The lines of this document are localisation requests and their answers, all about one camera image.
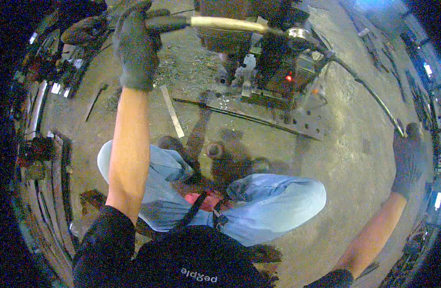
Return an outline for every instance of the glove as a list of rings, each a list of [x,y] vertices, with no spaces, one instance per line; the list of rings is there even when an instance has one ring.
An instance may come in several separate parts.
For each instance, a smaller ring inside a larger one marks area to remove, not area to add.
[[[404,131],[402,123],[399,120],[398,123]],[[397,174],[393,181],[392,192],[400,193],[409,200],[429,162],[419,126],[410,123],[406,127],[406,133],[407,138],[402,138],[395,131],[393,137]]]
[[[125,88],[150,91],[158,67],[156,52],[161,48],[160,35],[148,30],[145,20],[168,15],[161,9],[148,11],[152,1],[142,1],[128,8],[118,20],[114,35],[115,53],[121,61],[123,72],[120,83]]]

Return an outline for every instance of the wooden handle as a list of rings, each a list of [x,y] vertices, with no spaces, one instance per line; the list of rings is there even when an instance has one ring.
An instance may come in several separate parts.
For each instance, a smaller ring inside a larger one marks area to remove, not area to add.
[[[259,34],[265,34],[269,30],[268,26],[259,23],[229,18],[204,16],[190,17],[190,26],[225,30],[253,31]]]

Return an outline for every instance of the red object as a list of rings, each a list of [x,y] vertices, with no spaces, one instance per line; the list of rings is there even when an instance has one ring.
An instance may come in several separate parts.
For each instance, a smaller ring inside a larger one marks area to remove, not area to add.
[[[196,199],[200,196],[198,193],[189,193],[184,198],[189,202],[190,204],[194,204]],[[208,192],[208,195],[206,196],[206,199],[203,201],[203,203],[200,206],[201,210],[212,212],[214,210],[214,207],[217,205],[219,201],[221,201],[222,198],[217,196],[215,193]]]

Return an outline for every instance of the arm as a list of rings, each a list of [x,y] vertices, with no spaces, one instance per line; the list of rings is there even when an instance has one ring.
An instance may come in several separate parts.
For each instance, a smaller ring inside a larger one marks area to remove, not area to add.
[[[147,93],[124,88],[116,115],[106,205],[136,225],[150,162]]]
[[[406,203],[404,196],[391,193],[384,206],[349,244],[334,270],[346,269],[352,273],[353,278],[360,276],[384,247],[400,220]]]
[[[417,189],[428,163],[425,143],[416,124],[409,124],[406,131],[407,138],[395,133],[393,139],[397,174],[392,193],[384,206],[349,244],[334,270],[349,270],[357,278],[382,250],[400,220],[411,193]]]
[[[136,225],[145,192],[150,163],[148,91],[158,66],[156,52],[159,35],[149,33],[145,25],[151,1],[141,1],[128,8],[118,21],[114,46],[123,72],[123,92],[116,116],[106,205],[128,216]]]

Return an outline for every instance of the fluorescent light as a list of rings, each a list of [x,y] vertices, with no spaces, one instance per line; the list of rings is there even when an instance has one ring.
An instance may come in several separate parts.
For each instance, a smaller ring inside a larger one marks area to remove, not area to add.
[[[70,93],[70,88],[65,89],[64,97],[67,98],[69,93]]]
[[[427,75],[430,75],[432,73],[432,69],[430,68],[429,64],[424,65],[424,68],[425,68],[425,72],[427,72]]]
[[[438,192],[437,193],[437,200],[435,201],[435,210],[440,208],[440,204],[441,204],[441,192]]]
[[[30,40],[28,40],[28,42],[30,44],[33,44],[33,42],[35,42],[35,39],[37,38],[38,33],[37,32],[33,32],[33,35],[30,37]]]
[[[52,85],[51,92],[54,94],[59,94],[59,91],[61,90],[61,85],[59,83],[54,83]]]

